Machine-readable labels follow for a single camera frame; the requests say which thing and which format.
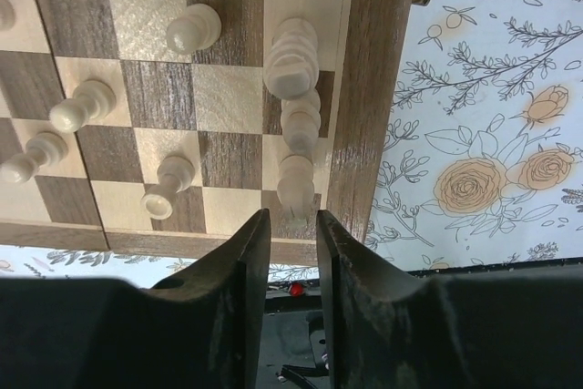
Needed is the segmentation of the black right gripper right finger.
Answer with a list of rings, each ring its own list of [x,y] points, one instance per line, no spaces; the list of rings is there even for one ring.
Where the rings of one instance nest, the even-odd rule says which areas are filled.
[[[335,388],[579,388],[582,263],[414,276],[317,214]]]

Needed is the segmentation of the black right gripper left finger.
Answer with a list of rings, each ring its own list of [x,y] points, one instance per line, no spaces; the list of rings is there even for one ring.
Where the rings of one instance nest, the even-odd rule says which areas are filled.
[[[271,252],[259,210],[189,267],[122,280],[1,282],[4,388],[252,388]]]

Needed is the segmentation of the wooden chess board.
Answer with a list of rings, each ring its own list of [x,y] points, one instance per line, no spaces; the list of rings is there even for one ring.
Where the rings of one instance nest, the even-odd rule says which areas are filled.
[[[1,242],[63,251],[199,256],[256,210],[271,213],[278,263],[315,262],[315,226],[284,216],[276,188],[286,153],[281,104],[263,82],[276,27],[302,17],[318,37],[322,124],[311,212],[327,209],[356,238],[367,231],[406,0],[2,0],[1,157],[50,131],[50,109],[82,82],[106,83],[114,110],[64,140],[68,154],[24,184],[1,186]],[[206,4],[222,30],[179,55],[166,29]],[[140,205],[169,155],[195,169],[173,214]]]

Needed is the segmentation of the white chess bishop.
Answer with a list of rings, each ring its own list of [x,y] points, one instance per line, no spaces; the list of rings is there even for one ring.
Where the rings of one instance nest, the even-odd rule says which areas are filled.
[[[295,154],[311,155],[322,124],[321,99],[316,89],[292,100],[281,102],[283,139]]]

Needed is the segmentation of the white chess king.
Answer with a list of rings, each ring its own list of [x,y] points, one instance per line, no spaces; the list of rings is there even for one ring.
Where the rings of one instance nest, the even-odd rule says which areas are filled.
[[[263,82],[281,100],[296,99],[315,88],[319,78],[318,37],[305,19],[288,18],[276,29],[263,63]]]

